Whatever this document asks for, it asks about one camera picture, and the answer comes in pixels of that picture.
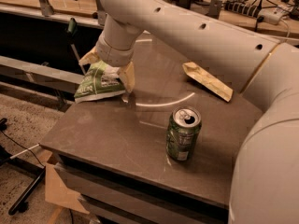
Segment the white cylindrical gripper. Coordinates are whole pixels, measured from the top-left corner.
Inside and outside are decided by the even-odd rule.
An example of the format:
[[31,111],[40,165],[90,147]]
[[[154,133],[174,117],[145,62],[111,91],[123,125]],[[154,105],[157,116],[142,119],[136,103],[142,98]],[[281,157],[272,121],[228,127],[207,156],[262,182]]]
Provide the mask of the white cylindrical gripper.
[[83,55],[78,64],[80,66],[98,62],[100,59],[113,67],[121,67],[118,71],[119,78],[127,92],[132,92],[135,87],[135,68],[131,62],[136,41],[135,35],[119,38],[120,46],[115,43],[109,45],[104,35],[100,35],[95,47]]

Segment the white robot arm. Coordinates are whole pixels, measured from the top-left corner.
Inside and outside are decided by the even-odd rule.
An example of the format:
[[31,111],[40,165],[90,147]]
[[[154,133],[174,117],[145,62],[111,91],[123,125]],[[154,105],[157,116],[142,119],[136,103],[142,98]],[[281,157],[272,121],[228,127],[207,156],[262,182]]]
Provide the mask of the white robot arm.
[[263,110],[237,155],[229,224],[299,224],[299,49],[163,0],[100,4],[107,19],[96,51],[105,63],[127,65],[148,31]]

